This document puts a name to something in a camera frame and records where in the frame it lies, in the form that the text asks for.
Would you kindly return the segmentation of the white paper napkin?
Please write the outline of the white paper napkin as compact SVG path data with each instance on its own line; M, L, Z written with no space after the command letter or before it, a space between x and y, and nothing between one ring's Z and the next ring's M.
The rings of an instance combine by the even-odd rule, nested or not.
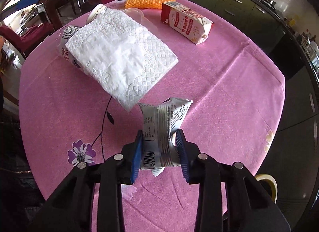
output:
M88 74L126 111L178 63L156 35L111 8L81 27L68 45Z

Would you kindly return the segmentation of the red white milk carton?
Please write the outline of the red white milk carton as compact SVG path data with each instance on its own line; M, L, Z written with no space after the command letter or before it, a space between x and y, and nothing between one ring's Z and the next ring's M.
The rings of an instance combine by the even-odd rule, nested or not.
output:
M176 1L162 4L160 20L194 44L205 42L214 26L208 18Z

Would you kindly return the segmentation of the orange foam fruit net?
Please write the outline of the orange foam fruit net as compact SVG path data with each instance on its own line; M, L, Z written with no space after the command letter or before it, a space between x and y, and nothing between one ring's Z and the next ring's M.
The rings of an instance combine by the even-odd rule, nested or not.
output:
M124 8L152 8L152 9L162 9L162 4L165 2L175 2L176 0L126 0Z

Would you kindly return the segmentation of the pink floral tablecloth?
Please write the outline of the pink floral tablecloth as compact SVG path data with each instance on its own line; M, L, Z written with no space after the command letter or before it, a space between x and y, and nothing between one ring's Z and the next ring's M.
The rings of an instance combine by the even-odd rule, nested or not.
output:
M159 10L144 10L178 63L142 103L191 100L182 124L187 140L216 161L239 161L255 174L282 115L284 76L233 25L188 0L178 2L209 18L213 28L204 43L195 45L163 24ZM91 144L93 161L101 163L133 142L143 127L138 106L127 112L94 79L58 55L57 37L52 34L27 57L19 91L24 149L45 198L72 170L74 146ZM187 184L181 168L166 168L157 177L141 171L123 200L125 229L193 231L197 200L198 185Z

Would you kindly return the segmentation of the white labelled plastic bottle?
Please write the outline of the white labelled plastic bottle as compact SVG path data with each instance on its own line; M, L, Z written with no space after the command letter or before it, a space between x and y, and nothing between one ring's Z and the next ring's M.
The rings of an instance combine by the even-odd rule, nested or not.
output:
M57 50L59 55L66 59L69 63L71 63L73 66L75 66L77 69L79 69L84 74L88 75L88 72L84 69L83 65L74 57L72 54L68 42L69 40L80 30L80 27L75 25L67 25L63 26L58 31L58 37L57 37Z

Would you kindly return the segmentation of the clear plastic cup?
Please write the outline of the clear plastic cup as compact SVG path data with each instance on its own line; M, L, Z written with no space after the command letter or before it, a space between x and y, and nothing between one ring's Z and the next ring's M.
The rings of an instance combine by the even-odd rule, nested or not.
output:
M133 20L135 20L139 24L144 24L145 17L143 12L138 9L138 8L127 8L124 9L123 12L127 15L130 16Z

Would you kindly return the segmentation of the silver snack wrapper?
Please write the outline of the silver snack wrapper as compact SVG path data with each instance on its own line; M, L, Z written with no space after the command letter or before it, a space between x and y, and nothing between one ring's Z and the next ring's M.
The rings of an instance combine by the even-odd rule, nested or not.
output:
M180 165L174 136L191 105L191 100L179 98L170 98L157 106L139 104L143 114L142 170L150 170L157 177L166 167Z

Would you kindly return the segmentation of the red covered chair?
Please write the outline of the red covered chair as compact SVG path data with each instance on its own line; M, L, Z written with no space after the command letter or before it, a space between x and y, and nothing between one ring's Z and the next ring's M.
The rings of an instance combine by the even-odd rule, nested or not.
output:
M32 26L21 37L10 27L6 25L1 26L1 36L8 40L25 59L46 37L53 33L53 25L48 22L44 22L39 26Z

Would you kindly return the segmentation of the yellow rimmed trash bin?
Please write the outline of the yellow rimmed trash bin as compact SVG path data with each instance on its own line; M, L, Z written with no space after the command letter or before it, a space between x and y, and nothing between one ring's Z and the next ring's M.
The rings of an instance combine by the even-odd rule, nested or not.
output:
M277 201L278 197L278 186L276 180L269 174L258 174L255 179L259 181L262 187L270 195L274 203Z

